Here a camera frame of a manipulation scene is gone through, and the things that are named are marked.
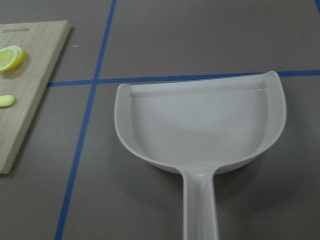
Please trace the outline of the wooden cutting board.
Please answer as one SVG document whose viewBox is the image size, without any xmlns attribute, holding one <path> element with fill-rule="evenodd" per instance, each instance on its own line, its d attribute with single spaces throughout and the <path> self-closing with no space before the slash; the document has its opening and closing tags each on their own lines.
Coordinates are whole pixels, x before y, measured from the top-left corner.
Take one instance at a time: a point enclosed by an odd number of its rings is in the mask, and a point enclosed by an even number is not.
<svg viewBox="0 0 320 240">
<path fill-rule="evenodd" d="M 2 24 L 0 46 L 20 46 L 26 59 L 0 74 L 0 94 L 15 101 L 0 109 L 0 172 L 8 174 L 71 30 L 67 20 Z"/>
</svg>

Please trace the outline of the yellow plastic knife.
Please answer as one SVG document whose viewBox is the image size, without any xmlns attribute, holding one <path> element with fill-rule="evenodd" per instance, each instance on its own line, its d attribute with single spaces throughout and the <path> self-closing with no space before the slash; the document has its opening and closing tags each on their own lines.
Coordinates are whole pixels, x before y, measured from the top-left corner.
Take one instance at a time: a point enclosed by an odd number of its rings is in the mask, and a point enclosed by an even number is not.
<svg viewBox="0 0 320 240">
<path fill-rule="evenodd" d="M 6 108 L 13 105 L 16 101 L 16 98 L 12 94 L 1 95 L 0 96 L 0 107 Z"/>
</svg>

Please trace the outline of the yellow lemon slices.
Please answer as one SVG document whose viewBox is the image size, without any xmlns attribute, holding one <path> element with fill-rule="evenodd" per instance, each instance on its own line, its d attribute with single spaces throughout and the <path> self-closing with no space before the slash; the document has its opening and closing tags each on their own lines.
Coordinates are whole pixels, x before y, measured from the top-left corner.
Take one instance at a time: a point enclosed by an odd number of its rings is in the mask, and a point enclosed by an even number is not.
<svg viewBox="0 0 320 240">
<path fill-rule="evenodd" d="M 19 67 L 26 58 L 26 51 L 17 45 L 0 49 L 0 71 L 6 72 Z"/>
</svg>

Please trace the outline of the beige plastic dustpan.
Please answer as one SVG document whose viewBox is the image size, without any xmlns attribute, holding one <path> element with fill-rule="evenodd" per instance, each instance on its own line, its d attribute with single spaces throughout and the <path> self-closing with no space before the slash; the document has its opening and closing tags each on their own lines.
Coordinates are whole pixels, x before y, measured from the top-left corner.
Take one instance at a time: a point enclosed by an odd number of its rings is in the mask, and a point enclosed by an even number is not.
<svg viewBox="0 0 320 240">
<path fill-rule="evenodd" d="M 219 238 L 214 176 L 268 150 L 286 124 L 279 75 L 118 86 L 114 126 L 135 156 L 183 179 L 183 238 Z"/>
</svg>

